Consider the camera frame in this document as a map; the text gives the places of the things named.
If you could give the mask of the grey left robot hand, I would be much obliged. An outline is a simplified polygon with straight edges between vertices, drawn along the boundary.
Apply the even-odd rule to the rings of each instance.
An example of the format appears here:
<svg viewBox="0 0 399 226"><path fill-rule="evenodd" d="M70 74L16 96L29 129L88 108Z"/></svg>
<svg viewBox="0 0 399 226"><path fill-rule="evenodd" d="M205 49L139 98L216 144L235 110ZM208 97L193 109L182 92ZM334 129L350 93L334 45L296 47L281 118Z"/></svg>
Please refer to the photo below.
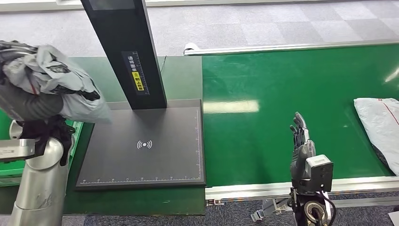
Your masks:
<svg viewBox="0 0 399 226"><path fill-rule="evenodd" d="M61 112L63 99L60 95L32 93L14 85L14 75L6 75L6 67L17 59L33 56L38 48L18 41L0 42L0 108L16 121L46 120Z"/></svg>

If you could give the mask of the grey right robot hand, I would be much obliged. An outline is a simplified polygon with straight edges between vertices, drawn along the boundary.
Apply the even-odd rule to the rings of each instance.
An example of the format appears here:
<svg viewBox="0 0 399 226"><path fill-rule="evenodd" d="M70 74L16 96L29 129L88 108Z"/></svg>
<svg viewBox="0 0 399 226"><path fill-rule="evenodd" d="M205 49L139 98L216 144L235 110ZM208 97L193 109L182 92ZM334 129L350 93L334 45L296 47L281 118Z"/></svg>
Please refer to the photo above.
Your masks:
<svg viewBox="0 0 399 226"><path fill-rule="evenodd" d="M315 147L314 142L310 139L306 122L299 112L295 112L293 122L295 126L290 125L294 142L290 172L293 187L298 187L301 180L307 179L306 159L315 155Z"/></svg>

